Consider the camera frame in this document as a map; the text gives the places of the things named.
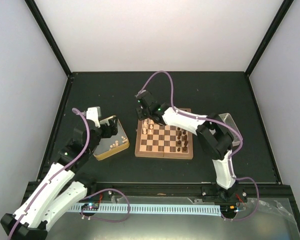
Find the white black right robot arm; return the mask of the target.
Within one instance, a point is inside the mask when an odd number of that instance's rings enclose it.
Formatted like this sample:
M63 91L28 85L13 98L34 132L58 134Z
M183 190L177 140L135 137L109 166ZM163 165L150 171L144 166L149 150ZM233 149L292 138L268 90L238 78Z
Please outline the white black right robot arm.
M150 119L161 126L177 127L198 137L202 150L213 162L218 198L223 202L230 201L236 195L233 186L237 177L232 164L233 134L236 131L218 114L197 115L166 103L159 104L147 90L140 91L136 99L140 104L136 108L139 120Z

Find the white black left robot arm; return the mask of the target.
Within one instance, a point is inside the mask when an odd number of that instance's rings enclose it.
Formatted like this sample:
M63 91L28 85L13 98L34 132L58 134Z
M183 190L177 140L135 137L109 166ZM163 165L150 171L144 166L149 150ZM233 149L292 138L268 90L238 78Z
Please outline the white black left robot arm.
M100 126L90 118L82 120L30 197L14 213L6 213L1 218L9 240L46 239L53 225L71 206L97 195L97 186L77 172L102 139L118 133L118 118L115 115L105 118Z

